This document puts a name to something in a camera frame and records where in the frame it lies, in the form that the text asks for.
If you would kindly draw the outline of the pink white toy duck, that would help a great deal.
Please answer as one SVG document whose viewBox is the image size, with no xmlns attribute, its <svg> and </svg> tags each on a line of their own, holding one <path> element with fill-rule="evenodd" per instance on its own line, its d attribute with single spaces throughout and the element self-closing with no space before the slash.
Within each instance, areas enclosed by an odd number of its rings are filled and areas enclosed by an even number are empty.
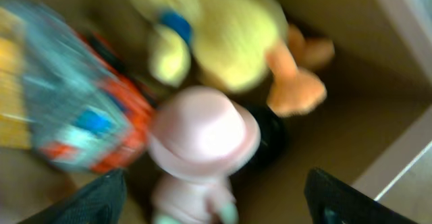
<svg viewBox="0 0 432 224">
<path fill-rule="evenodd" d="M 224 93 L 193 86 L 159 109 L 149 154 L 164 174 L 152 196 L 152 223 L 237 223 L 229 177 L 259 148 L 254 116 Z"/>
</svg>

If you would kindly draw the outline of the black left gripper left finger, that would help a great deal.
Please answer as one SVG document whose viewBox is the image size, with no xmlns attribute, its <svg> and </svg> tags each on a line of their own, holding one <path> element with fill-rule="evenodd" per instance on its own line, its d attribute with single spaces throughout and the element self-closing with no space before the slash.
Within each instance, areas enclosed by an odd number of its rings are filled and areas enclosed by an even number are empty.
<svg viewBox="0 0 432 224">
<path fill-rule="evenodd" d="M 20 224 L 117 224 L 126 197 L 124 172 L 116 169 Z"/>
</svg>

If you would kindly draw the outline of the small black round lid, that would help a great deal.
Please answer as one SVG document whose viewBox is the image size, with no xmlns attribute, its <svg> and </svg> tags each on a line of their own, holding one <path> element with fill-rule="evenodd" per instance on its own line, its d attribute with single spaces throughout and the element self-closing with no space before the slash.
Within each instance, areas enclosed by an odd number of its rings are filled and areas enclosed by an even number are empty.
<svg viewBox="0 0 432 224">
<path fill-rule="evenodd" d="M 238 175 L 268 168 L 282 156 L 289 141 L 283 119 L 274 114 L 268 106 L 244 105 L 244 108 L 256 119 L 261 137 L 257 151 L 239 170 Z"/>
</svg>

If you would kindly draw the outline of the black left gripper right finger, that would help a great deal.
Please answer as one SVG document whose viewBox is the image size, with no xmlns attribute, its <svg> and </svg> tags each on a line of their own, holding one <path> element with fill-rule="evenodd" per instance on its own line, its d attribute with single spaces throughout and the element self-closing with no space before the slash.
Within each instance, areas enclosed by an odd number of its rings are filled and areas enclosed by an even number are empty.
<svg viewBox="0 0 432 224">
<path fill-rule="evenodd" d="M 304 196 L 313 224 L 416 224 L 320 168 L 308 172 Z"/>
</svg>

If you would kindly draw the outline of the yellow plush duck toy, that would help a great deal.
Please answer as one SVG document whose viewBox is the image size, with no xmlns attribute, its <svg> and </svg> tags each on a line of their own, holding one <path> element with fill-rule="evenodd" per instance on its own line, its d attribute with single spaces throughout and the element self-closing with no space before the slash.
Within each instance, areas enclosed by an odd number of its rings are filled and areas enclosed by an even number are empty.
<svg viewBox="0 0 432 224">
<path fill-rule="evenodd" d="M 177 87 L 197 64 L 202 84 L 242 94 L 268 74 L 276 115 L 309 113 L 327 97 L 316 72 L 335 54 L 330 38 L 309 38 L 278 0 L 128 0 L 151 25 L 148 70 Z"/>
</svg>

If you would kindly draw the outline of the red grey toy truck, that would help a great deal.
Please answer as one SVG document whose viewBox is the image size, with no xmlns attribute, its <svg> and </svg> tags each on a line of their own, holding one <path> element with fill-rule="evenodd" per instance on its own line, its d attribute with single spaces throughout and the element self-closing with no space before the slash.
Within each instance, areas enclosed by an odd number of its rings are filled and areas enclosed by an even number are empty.
<svg viewBox="0 0 432 224">
<path fill-rule="evenodd" d="M 104 173 L 147 147 L 153 106 L 94 37 L 40 3 L 1 2 L 1 145 Z"/>
</svg>

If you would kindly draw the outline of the pink cardboard box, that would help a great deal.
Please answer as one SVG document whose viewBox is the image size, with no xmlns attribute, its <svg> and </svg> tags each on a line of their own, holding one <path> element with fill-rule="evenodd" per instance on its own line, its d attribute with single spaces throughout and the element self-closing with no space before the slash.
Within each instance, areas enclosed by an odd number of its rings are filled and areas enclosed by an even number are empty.
<svg viewBox="0 0 432 224">
<path fill-rule="evenodd" d="M 117 11 L 125 8 L 127 24 L 111 22 L 108 0 L 36 0 L 63 15 L 75 28 L 94 25 L 103 30 L 128 65 L 143 74 L 137 59 L 144 59 L 147 25 L 126 0 L 114 0 Z M 291 143 L 281 158 L 258 173 L 238 173 L 232 180 L 240 223 L 312 223 L 304 197 L 309 169 L 320 167 L 340 180 L 375 197 L 392 177 L 426 146 L 408 152 L 414 125 L 431 105 L 431 72 L 426 72 L 400 37 L 387 9 L 377 0 L 279 0 L 289 18 L 307 34 L 318 32 L 335 42 L 336 56 L 319 76 L 328 89 L 326 101 L 306 116 L 291 117 L 287 127 Z M 130 166 L 129 192 L 120 223 L 146 223 L 145 202 L 158 173 L 142 157 Z M 63 174 L 30 152 L 1 148 L 1 211 L 12 212 L 19 222 L 61 198 L 76 184 L 96 176 Z"/>
</svg>

